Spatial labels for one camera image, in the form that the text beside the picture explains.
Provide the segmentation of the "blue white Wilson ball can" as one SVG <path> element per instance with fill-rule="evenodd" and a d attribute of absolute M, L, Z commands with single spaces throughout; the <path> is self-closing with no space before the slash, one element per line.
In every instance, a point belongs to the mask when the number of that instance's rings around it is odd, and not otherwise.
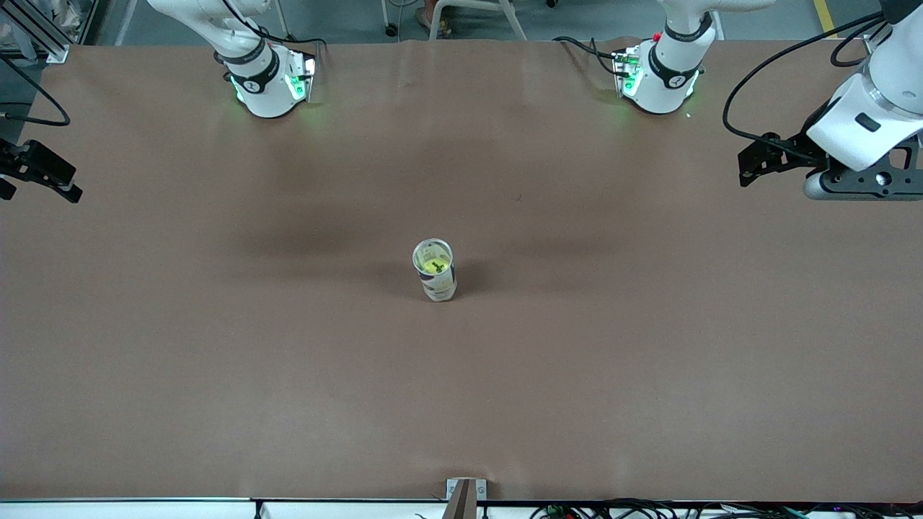
<path fill-rule="evenodd" d="M 425 257 L 445 256 L 451 260 L 451 272 L 433 277 L 421 275 L 419 265 Z M 454 256 L 451 247 L 442 239 L 422 240 L 412 253 L 412 265 L 424 287 L 425 294 L 434 302 L 451 300 L 457 289 L 457 275 L 454 266 Z"/>

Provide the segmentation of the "foot in sandal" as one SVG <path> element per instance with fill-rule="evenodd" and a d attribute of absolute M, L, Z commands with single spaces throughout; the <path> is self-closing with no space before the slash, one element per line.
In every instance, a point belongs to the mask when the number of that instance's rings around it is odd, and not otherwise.
<path fill-rule="evenodd" d="M 424 6 L 415 10 L 415 18 L 418 21 L 418 25 L 428 32 L 432 29 L 434 23 L 434 14 L 438 0 L 423 0 L 423 2 Z M 436 38 L 448 39 L 449 36 L 451 36 L 451 23 L 449 23 L 449 18 L 445 14 L 441 15 L 436 25 L 438 25 Z"/>

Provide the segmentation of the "brown table cover sheet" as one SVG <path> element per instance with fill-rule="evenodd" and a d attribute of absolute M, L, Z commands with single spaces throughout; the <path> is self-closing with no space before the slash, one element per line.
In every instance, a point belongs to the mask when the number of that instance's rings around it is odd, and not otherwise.
<path fill-rule="evenodd" d="M 203 47 L 43 86 L 67 203 L 0 203 L 0 499 L 923 500 L 923 203 L 742 188 L 560 43 L 334 44 L 251 115 Z M 457 289 L 412 265 L 442 239 Z"/>

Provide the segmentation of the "white stool frame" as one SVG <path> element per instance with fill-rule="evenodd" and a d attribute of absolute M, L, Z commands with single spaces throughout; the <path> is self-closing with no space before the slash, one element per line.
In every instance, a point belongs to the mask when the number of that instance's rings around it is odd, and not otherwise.
<path fill-rule="evenodd" d="M 442 11 L 446 7 L 455 9 L 476 9 L 481 11 L 494 11 L 504 13 L 505 19 L 510 23 L 511 29 L 516 37 L 520 40 L 527 40 L 527 36 L 522 30 L 520 20 L 518 20 L 516 9 L 512 6 L 511 0 L 438 0 L 434 14 L 434 23 L 429 30 L 429 40 L 436 40 L 436 30 L 438 21 L 441 18 Z"/>

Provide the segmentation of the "grey metal table bracket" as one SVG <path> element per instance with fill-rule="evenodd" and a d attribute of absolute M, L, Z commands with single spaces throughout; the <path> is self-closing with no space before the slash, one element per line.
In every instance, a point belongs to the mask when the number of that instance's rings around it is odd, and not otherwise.
<path fill-rule="evenodd" d="M 441 519 L 489 519 L 488 480 L 456 477 L 446 480 L 447 505 Z"/>

